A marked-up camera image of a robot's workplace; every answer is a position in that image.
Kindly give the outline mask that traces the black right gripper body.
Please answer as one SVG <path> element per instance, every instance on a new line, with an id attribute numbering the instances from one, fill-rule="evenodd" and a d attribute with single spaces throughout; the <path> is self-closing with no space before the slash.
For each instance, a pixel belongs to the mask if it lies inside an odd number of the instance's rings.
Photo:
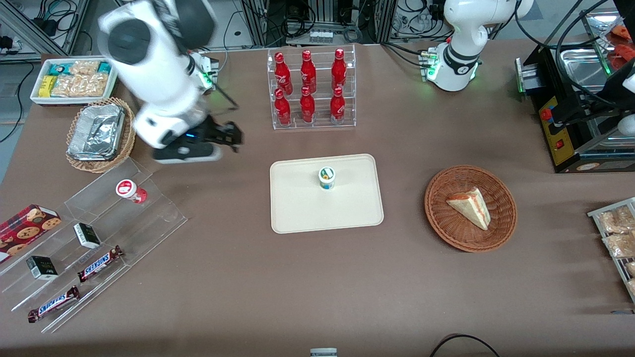
<path id="1" fill-rule="evenodd" d="M 232 145 L 232 122 L 227 121 L 218 124 L 213 116 L 206 116 L 205 120 L 196 129 L 196 142 L 213 143 L 219 145 Z"/>

